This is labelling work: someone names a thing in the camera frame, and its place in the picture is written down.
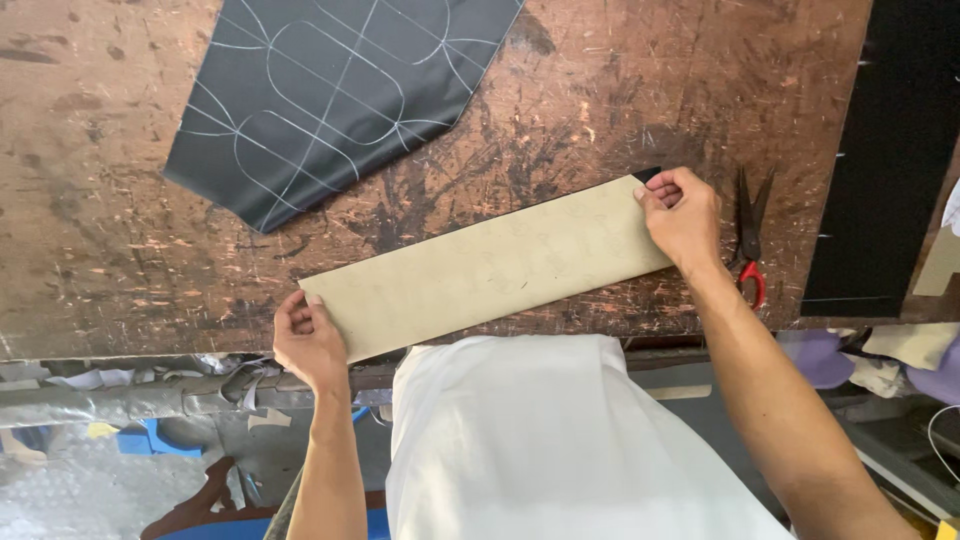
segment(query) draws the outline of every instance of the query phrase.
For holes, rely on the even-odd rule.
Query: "hand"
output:
[[[347,347],[319,296],[298,306],[306,293],[302,290],[283,301],[274,315],[274,354],[276,361],[300,380],[321,391],[346,393]]]
[[[720,260],[720,198],[686,167],[663,171],[634,190],[657,246],[689,281],[700,269],[723,267]]]

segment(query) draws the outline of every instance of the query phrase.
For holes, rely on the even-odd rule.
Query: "finger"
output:
[[[274,332],[277,335],[289,334],[293,332],[293,321],[291,320],[291,312],[296,308],[297,302],[303,299],[303,291],[298,290],[286,297],[280,307],[276,309],[274,314]]]
[[[294,291],[293,293],[290,294],[290,296],[283,299],[283,302],[280,304],[280,307],[278,307],[276,310],[284,311],[288,314],[292,313],[293,310],[297,307],[297,304],[300,302],[300,300],[303,300],[304,294],[305,293],[303,292],[303,289]]]
[[[289,335],[293,333],[293,326],[290,313],[282,309],[278,309],[274,313],[274,335]]]
[[[313,320],[307,319],[300,322],[299,324],[294,325],[294,333],[298,334],[308,334],[313,333]]]
[[[666,210],[666,206],[663,205],[660,198],[642,185],[634,189],[634,198],[643,207],[643,211],[647,213]]]
[[[669,209],[672,209],[677,203],[680,202],[681,199],[683,199],[683,197],[684,195],[682,193],[673,193],[671,195],[667,195],[666,197],[663,197],[661,200],[663,201],[664,206],[666,206]]]
[[[654,195],[657,195],[657,198],[660,200],[663,200],[663,198],[667,195],[673,195],[674,193],[681,192],[680,187],[676,184],[665,184],[662,187],[650,190],[653,191]]]
[[[296,311],[290,314],[290,321],[294,326],[304,320],[310,320],[310,307],[298,307]]]
[[[656,175],[654,175],[653,178],[651,178],[646,182],[647,189],[650,189],[651,191],[655,189],[659,189],[666,184],[673,184],[673,180],[671,179],[667,181],[667,177],[662,172],[657,173]]]
[[[306,299],[306,304],[310,307],[310,317],[313,319],[314,330],[322,325],[330,324],[330,314],[326,311],[323,298],[313,295]]]
[[[661,174],[665,182],[668,180],[678,185],[682,190],[697,189],[701,185],[705,185],[704,181],[700,180],[697,175],[693,174],[693,171],[686,167],[677,167],[676,169],[663,171]]]

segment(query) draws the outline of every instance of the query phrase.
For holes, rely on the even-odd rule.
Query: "white apron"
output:
[[[793,538],[611,337],[414,348],[393,414],[394,540]]]

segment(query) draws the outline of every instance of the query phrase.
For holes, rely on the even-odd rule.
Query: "worn wooden tabletop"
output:
[[[760,315],[798,325],[869,0],[527,2],[449,133],[267,235],[159,175],[219,6],[0,0],[0,358],[268,349],[297,279],[657,164],[730,201],[778,163]],[[460,335],[698,331],[670,269]]]

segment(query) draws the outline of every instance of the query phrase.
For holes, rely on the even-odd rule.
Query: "black scissor blade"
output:
[[[763,214],[767,211],[767,201],[770,199],[770,186],[774,184],[774,167],[770,167],[767,178],[763,179],[760,191],[754,202],[754,225],[757,230],[763,226]]]
[[[760,238],[754,221],[754,206],[750,204],[750,188],[743,166],[736,175],[737,213],[740,222],[740,252],[747,260],[760,260]]]

